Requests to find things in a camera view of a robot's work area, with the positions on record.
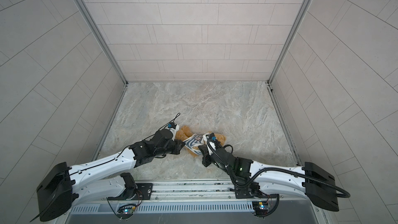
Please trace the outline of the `tan plush teddy bear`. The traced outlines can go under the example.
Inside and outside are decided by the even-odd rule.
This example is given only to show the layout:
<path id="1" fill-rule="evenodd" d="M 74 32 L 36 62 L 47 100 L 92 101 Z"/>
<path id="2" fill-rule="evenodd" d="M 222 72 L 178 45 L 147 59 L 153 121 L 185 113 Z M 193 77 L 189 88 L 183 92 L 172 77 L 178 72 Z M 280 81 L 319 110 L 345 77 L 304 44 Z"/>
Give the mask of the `tan plush teddy bear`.
<path id="1" fill-rule="evenodd" d="M 190 128 L 186 125 L 182 126 L 178 132 L 176 133 L 176 139 L 177 140 L 181 140 L 184 141 L 185 139 L 189 138 L 190 136 L 192 136 L 194 133 L 190 130 Z M 225 142 L 227 140 L 227 137 L 224 136 L 223 134 L 220 133 L 214 133 L 215 136 L 217 137 L 218 141 L 220 142 L 220 148 L 217 149 L 221 149 L 225 146 Z"/>

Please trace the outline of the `blue white striped knit sweater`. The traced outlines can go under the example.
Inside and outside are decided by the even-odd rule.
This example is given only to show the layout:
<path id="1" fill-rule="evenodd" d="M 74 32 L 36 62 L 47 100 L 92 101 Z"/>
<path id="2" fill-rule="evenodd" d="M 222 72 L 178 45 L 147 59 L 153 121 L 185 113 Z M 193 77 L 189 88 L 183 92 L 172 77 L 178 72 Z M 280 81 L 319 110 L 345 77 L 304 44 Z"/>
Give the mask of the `blue white striped knit sweater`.
<path id="1" fill-rule="evenodd" d="M 187 148 L 188 151 L 195 156 L 202 155 L 199 147 L 204 146 L 206 149 L 208 149 L 207 145 L 206 145 L 206 141 L 204 140 L 204 137 L 206 135 L 209 135 L 209 133 L 205 133 L 205 134 L 201 134 L 201 135 L 193 134 L 192 136 L 190 136 L 189 138 L 187 138 L 183 141 L 185 143 L 184 147 Z"/>

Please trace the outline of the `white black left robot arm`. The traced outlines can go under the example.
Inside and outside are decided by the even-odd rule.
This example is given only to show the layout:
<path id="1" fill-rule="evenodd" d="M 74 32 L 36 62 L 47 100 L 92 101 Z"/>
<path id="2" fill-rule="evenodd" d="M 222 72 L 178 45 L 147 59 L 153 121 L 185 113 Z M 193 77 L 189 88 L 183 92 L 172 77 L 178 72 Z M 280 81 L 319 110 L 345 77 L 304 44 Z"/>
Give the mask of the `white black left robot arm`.
<path id="1" fill-rule="evenodd" d="M 169 124 L 149 141 L 136 142 L 114 155 L 79 165 L 55 165 L 37 187 L 37 218 L 48 222 L 76 205 L 102 198 L 139 202 L 150 199 L 152 184 L 137 184 L 129 171 L 154 158 L 178 155 L 185 145 L 175 138 L 178 130 L 178 125 Z"/>

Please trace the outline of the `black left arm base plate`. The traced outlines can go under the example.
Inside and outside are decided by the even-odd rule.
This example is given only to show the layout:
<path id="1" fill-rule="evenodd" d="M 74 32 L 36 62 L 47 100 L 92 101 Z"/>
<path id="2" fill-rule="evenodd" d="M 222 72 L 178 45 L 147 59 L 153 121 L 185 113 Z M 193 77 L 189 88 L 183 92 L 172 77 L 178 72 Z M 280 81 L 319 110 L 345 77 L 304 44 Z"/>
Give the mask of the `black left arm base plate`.
<path id="1" fill-rule="evenodd" d="M 128 187 L 116 197 L 108 197 L 111 201 L 149 200 L 152 194 L 152 183 L 137 183 L 135 188 Z"/>

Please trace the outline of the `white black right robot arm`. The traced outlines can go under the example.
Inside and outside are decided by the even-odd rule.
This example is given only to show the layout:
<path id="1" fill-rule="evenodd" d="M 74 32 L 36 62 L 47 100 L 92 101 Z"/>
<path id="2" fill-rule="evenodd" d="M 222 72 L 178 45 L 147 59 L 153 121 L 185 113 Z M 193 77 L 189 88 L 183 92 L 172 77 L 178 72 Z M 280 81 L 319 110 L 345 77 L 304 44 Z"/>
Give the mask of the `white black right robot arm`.
<path id="1" fill-rule="evenodd" d="M 235 157 L 223 147 L 210 143 L 199 147 L 203 165 L 216 165 L 225 171 L 237 198 L 264 198 L 294 195 L 309 199 L 322 209 L 338 212 L 343 196 L 332 174 L 312 162 L 303 167 L 278 167 Z"/>

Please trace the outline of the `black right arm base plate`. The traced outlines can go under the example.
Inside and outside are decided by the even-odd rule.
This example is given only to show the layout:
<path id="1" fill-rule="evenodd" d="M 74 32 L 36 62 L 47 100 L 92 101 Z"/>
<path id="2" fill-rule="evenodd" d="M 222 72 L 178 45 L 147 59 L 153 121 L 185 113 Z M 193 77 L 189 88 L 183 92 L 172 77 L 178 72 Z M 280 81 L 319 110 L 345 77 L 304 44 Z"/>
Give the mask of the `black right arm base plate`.
<path id="1" fill-rule="evenodd" d="M 260 186 L 258 183 L 253 182 L 247 188 L 230 188 L 230 191 L 235 193 L 237 199 L 277 199 L 279 198 L 279 194 L 271 194 L 268 195 L 260 190 Z"/>

